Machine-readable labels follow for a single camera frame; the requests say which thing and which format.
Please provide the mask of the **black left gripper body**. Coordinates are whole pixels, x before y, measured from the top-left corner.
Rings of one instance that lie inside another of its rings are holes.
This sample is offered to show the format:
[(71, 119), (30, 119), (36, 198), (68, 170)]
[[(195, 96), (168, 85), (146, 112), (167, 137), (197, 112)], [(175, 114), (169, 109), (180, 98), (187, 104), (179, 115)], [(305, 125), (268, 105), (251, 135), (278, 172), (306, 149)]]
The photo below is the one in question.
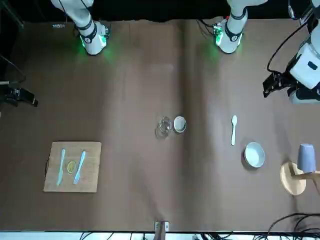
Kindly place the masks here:
[(295, 79), (288, 73), (272, 72), (262, 83), (263, 97), (267, 98), (271, 93), (280, 91), (285, 88), (292, 88), (295, 86)]

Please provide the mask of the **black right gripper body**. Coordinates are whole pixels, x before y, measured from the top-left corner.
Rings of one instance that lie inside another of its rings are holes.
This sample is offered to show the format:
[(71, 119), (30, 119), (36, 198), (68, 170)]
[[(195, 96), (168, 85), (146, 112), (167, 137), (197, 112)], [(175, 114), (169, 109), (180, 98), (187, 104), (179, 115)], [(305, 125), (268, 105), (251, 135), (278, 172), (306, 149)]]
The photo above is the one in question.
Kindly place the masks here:
[(10, 87), (9, 85), (0, 86), (0, 102), (14, 107), (17, 107), (19, 102), (29, 104), (35, 108), (38, 106), (38, 100), (33, 93), (24, 88)]

